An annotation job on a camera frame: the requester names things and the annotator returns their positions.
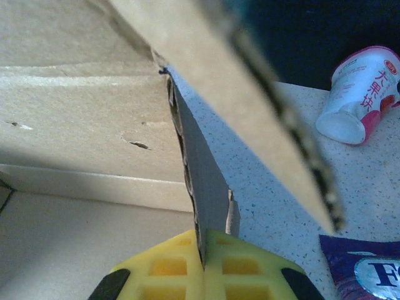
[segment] black rubber tip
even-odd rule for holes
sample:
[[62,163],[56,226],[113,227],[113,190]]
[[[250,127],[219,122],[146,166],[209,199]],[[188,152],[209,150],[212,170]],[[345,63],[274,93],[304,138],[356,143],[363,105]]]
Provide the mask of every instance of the black rubber tip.
[[311,280],[303,273],[288,267],[282,269],[281,272],[298,300],[325,300]]
[[128,269],[120,269],[108,274],[100,281],[88,300],[117,300],[130,273]]

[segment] snack package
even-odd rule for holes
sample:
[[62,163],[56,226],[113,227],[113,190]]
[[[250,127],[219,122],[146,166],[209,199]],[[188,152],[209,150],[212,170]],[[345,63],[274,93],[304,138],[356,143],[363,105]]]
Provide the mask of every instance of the snack package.
[[400,242],[319,236],[342,300],[400,299]]

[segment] yellow plastic object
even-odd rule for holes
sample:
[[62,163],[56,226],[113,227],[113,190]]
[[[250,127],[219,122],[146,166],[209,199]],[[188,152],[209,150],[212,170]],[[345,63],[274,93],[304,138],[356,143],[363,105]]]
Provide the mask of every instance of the yellow plastic object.
[[281,269],[295,263],[219,231],[207,232],[205,299],[297,300]]
[[[296,297],[282,270],[303,276],[304,271],[297,264],[228,234],[209,230],[206,256],[203,270],[196,234],[194,230],[187,231],[115,266],[109,276],[118,277],[118,272],[125,272],[125,279],[114,278],[111,284],[110,280],[106,284],[103,279],[89,299],[322,299],[304,296],[303,292],[301,297]],[[114,283],[120,287],[110,296]]]
[[203,266],[194,230],[186,231],[114,267],[128,269],[117,300],[200,300]]

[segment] dark background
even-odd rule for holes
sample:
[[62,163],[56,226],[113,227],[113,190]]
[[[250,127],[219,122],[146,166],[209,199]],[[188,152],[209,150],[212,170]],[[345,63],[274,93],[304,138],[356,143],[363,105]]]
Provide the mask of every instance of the dark background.
[[253,0],[244,21],[280,80],[330,89],[348,55],[381,45],[400,54],[400,1]]

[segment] yogurt cup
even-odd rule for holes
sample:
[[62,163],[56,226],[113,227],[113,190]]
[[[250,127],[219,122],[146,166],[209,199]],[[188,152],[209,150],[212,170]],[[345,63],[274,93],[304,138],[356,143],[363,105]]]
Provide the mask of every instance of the yogurt cup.
[[382,46],[364,48],[334,71],[317,130],[346,144],[365,143],[391,108],[400,106],[400,57]]

